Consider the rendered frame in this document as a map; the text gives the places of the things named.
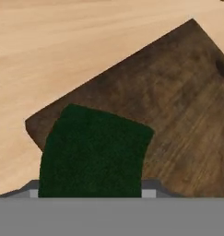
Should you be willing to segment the dark brown wooden cutting board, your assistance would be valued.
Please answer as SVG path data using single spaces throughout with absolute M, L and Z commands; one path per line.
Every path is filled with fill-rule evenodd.
M 224 197 L 224 53 L 190 19 L 31 115 L 39 148 L 75 103 L 155 131 L 143 177 L 189 197 Z

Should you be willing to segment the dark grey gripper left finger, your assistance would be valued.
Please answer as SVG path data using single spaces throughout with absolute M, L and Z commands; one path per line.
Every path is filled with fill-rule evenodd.
M 0 198 L 34 198 L 38 197 L 39 181 L 31 180 L 19 189 L 4 193 Z

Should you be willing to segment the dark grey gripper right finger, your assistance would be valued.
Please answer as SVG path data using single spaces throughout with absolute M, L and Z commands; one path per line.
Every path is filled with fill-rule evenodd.
M 141 195 L 143 198 L 181 197 L 165 188 L 159 180 L 149 179 L 141 181 Z

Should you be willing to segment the dark green sponge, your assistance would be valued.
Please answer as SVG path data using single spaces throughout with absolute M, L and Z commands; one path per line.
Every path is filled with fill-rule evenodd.
M 139 198 L 154 131 L 118 115 L 70 104 L 47 136 L 40 197 Z

